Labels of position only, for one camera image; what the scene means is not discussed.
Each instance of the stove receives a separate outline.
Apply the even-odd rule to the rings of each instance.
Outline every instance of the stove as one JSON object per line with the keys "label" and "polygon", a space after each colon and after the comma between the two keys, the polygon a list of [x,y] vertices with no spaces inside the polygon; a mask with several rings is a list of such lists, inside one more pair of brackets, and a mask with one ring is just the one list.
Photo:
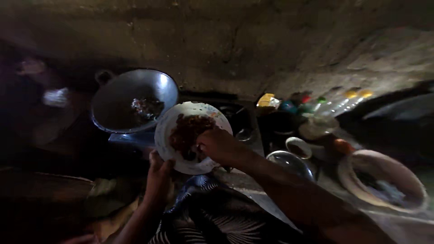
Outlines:
{"label": "stove", "polygon": [[[179,101],[203,102],[214,106],[226,116],[234,136],[256,153],[264,156],[253,102],[193,96],[180,96]],[[155,128],[125,135],[113,133],[108,141],[117,150],[131,154],[143,154],[144,158],[147,158],[148,153],[155,148],[154,135]]]}

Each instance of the bottle cap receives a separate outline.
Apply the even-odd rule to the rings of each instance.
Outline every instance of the bottle cap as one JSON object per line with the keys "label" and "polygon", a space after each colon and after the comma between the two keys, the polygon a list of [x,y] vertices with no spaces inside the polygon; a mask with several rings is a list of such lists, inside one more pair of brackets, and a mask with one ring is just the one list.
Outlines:
{"label": "bottle cap", "polygon": [[360,91],[358,93],[358,95],[361,96],[362,98],[368,98],[368,97],[372,96],[372,94],[373,93],[371,90],[363,90],[363,91]]}
{"label": "bottle cap", "polygon": [[357,92],[355,92],[353,90],[349,90],[349,91],[346,91],[344,93],[344,96],[348,99],[355,98],[355,97],[357,97]]}
{"label": "bottle cap", "polygon": [[321,96],[317,99],[317,101],[318,101],[318,103],[326,103],[327,99],[325,97]]}

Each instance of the clothing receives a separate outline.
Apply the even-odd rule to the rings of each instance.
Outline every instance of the clothing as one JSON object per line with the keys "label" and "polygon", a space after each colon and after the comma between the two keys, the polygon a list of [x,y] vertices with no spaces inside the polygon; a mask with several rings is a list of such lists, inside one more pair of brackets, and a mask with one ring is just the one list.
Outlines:
{"label": "clothing", "polygon": [[210,175],[191,177],[149,241],[160,243],[311,243],[244,194]]}

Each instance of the white plate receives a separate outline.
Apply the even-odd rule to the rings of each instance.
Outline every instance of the white plate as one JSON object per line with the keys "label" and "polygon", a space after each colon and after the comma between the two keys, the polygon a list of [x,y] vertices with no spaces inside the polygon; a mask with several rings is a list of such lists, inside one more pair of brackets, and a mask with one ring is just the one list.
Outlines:
{"label": "white plate", "polygon": [[172,129],[177,125],[176,120],[179,114],[184,114],[184,116],[209,116],[215,119],[218,127],[228,131],[232,135],[232,128],[230,127],[229,121],[217,108],[206,103],[198,102],[177,104],[170,108],[158,121],[155,130],[155,145],[163,160],[166,161],[174,158],[176,160],[175,170],[187,175],[201,175],[211,172],[214,167],[220,165],[208,157],[200,163],[197,163],[197,159],[193,161],[185,160],[180,153],[176,152],[173,147],[170,146],[169,136],[172,133]]}

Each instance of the food on plate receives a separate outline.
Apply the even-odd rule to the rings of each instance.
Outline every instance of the food on plate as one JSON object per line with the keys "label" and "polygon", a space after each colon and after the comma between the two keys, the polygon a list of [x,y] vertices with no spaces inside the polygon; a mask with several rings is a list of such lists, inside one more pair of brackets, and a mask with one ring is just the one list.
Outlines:
{"label": "food on plate", "polygon": [[155,120],[163,111],[164,102],[155,98],[134,98],[131,103],[131,108],[136,116],[139,124],[145,124],[151,120]]}
{"label": "food on plate", "polygon": [[176,127],[169,137],[170,146],[179,152],[185,160],[203,159],[200,149],[196,146],[197,137],[206,130],[214,129],[216,122],[213,118],[202,115],[184,116],[180,114],[176,120]]}

